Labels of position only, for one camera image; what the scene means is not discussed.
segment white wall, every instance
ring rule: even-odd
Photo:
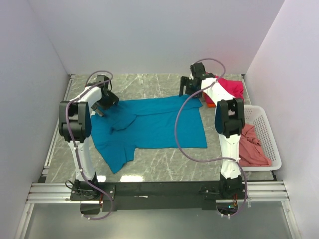
[[[13,238],[58,118],[67,74],[26,0],[0,1],[0,238]]]
[[[70,74],[180,73],[203,57],[246,73],[283,1],[29,0]]]
[[[304,238],[318,238],[319,1],[286,0],[246,75],[283,161],[278,172]]]

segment gray marble surface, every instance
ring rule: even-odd
[[[177,95],[181,75],[186,74],[120,74],[113,79],[113,92],[120,100],[160,98]],[[242,80],[241,75],[226,75],[226,79]],[[71,77],[71,87],[67,99],[77,96],[84,89],[86,75]],[[250,104],[245,88],[245,103]],[[214,108],[208,108],[203,102],[200,114],[204,124],[207,149],[191,148],[185,152],[200,160],[221,156],[218,134],[214,126]],[[222,162],[196,163],[184,157],[178,149],[136,149],[134,160],[128,162],[118,173],[113,174],[99,152],[92,138],[90,154],[97,175],[106,176],[108,182],[119,181],[197,181],[219,180]],[[71,150],[64,139],[57,134],[54,149],[50,156],[47,183],[61,183],[74,180],[75,166]],[[249,180],[273,180],[272,173],[246,172]]]

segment pink cloth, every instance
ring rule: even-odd
[[[244,99],[244,85],[242,81],[230,81],[225,78],[220,78],[218,83],[235,98]],[[209,96],[205,97],[205,100],[207,103],[213,103],[213,100]]]
[[[239,165],[242,167],[269,167],[272,162],[267,158],[257,138],[255,126],[245,124],[239,141]]]

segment floor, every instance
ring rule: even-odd
[[[120,74],[113,79],[113,90],[120,100],[159,98],[177,95],[180,77],[186,74]],[[84,89],[88,76],[73,75],[67,99],[72,99]],[[243,80],[241,75],[226,75],[229,80]],[[246,88],[245,104],[250,104]],[[186,149],[189,155],[207,160],[221,156],[218,134],[214,127],[215,111],[208,108],[205,102],[200,108],[207,149]],[[134,161],[127,163],[118,173],[113,174],[90,138],[90,155],[98,176],[104,176],[109,182],[119,181],[197,181],[219,180],[221,161],[211,163],[195,163],[184,157],[178,149],[136,149]],[[71,150],[64,139],[57,134],[53,150],[49,156],[47,183],[60,183],[74,180],[75,166]],[[270,171],[246,172],[249,180],[273,180]]]

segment laundry basket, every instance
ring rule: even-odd
[[[259,106],[245,105],[244,111],[245,123],[255,126],[255,132],[261,141],[261,147],[265,155],[272,161],[272,166],[270,167],[243,167],[244,171],[271,171],[279,169],[281,167],[281,159],[264,109]]]

